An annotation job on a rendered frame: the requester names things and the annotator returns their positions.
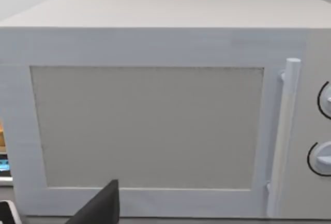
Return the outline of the blue and white box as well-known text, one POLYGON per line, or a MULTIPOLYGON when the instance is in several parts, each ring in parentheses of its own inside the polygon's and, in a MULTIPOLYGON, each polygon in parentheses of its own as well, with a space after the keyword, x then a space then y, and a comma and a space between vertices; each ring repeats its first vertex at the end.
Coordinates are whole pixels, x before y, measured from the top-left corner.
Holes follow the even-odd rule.
POLYGON ((0 154, 0 176, 11 177, 9 160, 5 154, 0 154))

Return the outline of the pale microwave oven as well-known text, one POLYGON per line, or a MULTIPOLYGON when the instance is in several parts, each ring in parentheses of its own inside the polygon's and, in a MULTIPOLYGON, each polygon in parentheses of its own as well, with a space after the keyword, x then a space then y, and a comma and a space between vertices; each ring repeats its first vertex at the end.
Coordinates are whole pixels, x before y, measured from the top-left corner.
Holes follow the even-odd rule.
POLYGON ((331 178, 312 173, 307 153, 331 141, 318 92, 331 83, 331 3, 322 0, 48 0, 1 27, 286 28, 307 31, 295 98, 279 217, 331 219, 331 178))

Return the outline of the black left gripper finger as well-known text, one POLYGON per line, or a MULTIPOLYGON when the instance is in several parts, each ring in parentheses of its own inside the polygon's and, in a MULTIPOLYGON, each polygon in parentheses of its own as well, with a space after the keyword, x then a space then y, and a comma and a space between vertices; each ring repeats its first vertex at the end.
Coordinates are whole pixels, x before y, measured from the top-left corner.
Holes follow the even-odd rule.
POLYGON ((65 224, 118 224, 119 216, 119 183, 111 180, 65 224))

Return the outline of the pale microwave knob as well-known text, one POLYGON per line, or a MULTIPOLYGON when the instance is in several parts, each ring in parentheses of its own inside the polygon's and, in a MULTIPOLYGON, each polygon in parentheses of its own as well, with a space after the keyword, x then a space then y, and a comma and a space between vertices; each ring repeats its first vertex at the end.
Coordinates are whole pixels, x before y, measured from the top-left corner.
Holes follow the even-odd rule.
POLYGON ((319 112, 328 120, 331 120, 331 83, 325 82, 318 92, 317 106, 319 112))
POLYGON ((331 178, 331 141, 316 142, 307 153, 307 166, 317 176, 331 178))

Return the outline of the pale microwave door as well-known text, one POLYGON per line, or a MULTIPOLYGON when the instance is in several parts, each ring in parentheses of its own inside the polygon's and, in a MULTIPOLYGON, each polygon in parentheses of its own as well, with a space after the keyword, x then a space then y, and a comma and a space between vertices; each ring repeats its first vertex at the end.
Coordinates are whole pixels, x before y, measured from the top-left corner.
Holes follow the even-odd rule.
POLYGON ((119 180, 123 217, 264 217, 307 31, 0 28, 19 209, 70 216, 119 180))

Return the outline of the black and white flat device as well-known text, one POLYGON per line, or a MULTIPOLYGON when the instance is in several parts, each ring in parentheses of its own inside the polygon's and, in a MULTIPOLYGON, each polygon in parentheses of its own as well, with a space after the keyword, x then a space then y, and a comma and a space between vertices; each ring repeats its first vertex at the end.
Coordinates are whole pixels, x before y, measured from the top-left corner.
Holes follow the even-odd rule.
POLYGON ((0 201, 0 224, 22 224, 18 210, 10 200, 0 201))

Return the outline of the wooden cupboard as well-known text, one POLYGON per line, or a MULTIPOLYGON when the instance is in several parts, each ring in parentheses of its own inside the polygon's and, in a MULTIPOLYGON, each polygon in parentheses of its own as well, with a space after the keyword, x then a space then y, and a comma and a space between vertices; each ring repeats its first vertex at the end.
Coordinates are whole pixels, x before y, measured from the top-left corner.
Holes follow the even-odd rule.
POLYGON ((4 130, 2 126, 2 122, 0 121, 0 147, 5 147, 5 139, 4 139, 4 130))

